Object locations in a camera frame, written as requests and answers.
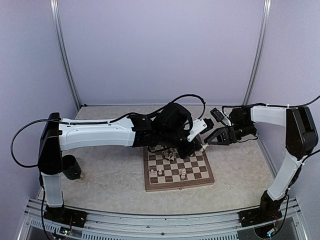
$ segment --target metal frame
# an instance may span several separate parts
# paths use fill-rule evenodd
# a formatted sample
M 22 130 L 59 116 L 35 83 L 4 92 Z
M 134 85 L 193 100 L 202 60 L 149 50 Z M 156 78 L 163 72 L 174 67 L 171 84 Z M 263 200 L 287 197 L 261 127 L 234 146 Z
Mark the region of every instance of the metal frame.
M 76 85 L 74 82 L 74 78 L 71 73 L 71 68 L 70 68 L 70 64 L 69 64 L 69 60 L 68 60 L 68 55 L 67 55 L 63 31 L 62 31 L 62 25 L 61 25 L 61 21 L 60 21 L 58 0 L 50 0 L 50 5 L 51 5 L 53 22 L 55 25 L 56 35 L 57 35 L 58 42 L 59 42 L 59 48 L 60 48 L 60 53 L 61 53 L 61 57 L 62 57 L 62 61 L 63 61 L 63 66 L 64 66 L 64 69 L 66 72 L 66 78 L 67 78 L 68 85 L 71 90 L 71 95 L 72 95 L 75 107 L 79 111 L 81 108 L 81 102 L 79 99 L 79 95 L 78 95 L 77 88 L 76 88 Z
M 238 231 L 268 224 L 241 227 L 238 216 L 239 209 L 187 215 L 139 215 L 87 210 L 77 207 L 69 208 L 88 213 L 84 228 L 72 228 L 76 235 L 72 238 L 79 240 L 205 240 L 211 238 L 219 240 L 228 239 L 228 236 L 229 239 L 237 240 Z M 284 213 L 285 208 L 286 202 L 280 207 L 282 213 Z M 304 219 L 295 198 L 289 200 L 287 218 L 293 218 L 299 239 L 308 240 Z M 67 227 L 46 219 L 44 222 L 47 232 L 53 233 L 60 227 Z M 42 229 L 40 200 L 29 200 L 16 239 L 25 240 L 30 227 Z
M 248 87 L 246 89 L 246 93 L 242 102 L 242 105 L 247 105 L 249 103 L 250 97 L 252 95 L 252 91 L 254 89 L 255 81 L 257 78 L 257 73 L 259 69 L 260 60 L 262 57 L 262 52 L 264 48 L 264 43 L 266 39 L 266 33 L 267 33 L 267 26 L 269 21 L 269 15 L 270 15 L 270 8 L 271 8 L 271 0 L 264 0 L 264 7 L 262 12 L 262 20 L 261 20 L 261 27 L 260 27 L 260 33 L 259 33 L 259 39 L 258 39 L 258 45 L 255 52 L 253 67 L 250 74 L 250 80 Z

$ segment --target pile of chess pieces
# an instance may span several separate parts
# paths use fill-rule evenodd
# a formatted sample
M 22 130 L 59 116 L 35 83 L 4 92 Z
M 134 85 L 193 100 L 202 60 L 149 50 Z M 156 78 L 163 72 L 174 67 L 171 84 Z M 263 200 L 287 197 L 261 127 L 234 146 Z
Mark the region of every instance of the pile of chess pieces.
M 169 150 L 163 151 L 162 155 L 165 157 L 165 159 L 167 159 L 168 161 L 171 161 L 171 162 L 173 162 L 175 160 L 175 158 L 176 158 L 176 152 L 175 152 L 175 150 L 173 148 L 170 148 Z M 159 176 L 162 176 L 163 170 L 161 168 L 157 172 L 158 172 Z M 153 169 L 151 169 L 150 174 L 154 175 L 155 171 Z M 181 179 L 185 179 L 186 178 L 186 174 L 187 174 L 186 170 L 183 169 L 181 171 L 180 178 Z

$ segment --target white backdrop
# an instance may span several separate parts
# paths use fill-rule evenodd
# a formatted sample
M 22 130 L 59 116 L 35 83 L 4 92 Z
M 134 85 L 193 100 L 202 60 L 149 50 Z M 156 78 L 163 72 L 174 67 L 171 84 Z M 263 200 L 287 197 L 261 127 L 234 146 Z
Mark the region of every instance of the white backdrop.
M 209 104 L 240 104 L 263 6 L 251 0 L 60 1 L 81 103 L 164 104 L 195 93 Z

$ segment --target chessboard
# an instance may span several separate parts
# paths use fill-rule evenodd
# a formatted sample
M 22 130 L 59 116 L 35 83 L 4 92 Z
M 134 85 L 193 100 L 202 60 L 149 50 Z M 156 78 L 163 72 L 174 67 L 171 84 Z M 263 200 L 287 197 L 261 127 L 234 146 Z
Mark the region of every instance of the chessboard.
M 154 152 L 160 149 L 160 146 L 156 146 L 150 150 Z M 162 151 L 151 153 L 147 147 L 143 148 L 144 185 L 147 192 L 181 190 L 214 184 L 214 175 L 205 151 L 196 151 L 185 159 L 180 158 L 177 150 L 174 151 L 175 158 L 170 161 Z

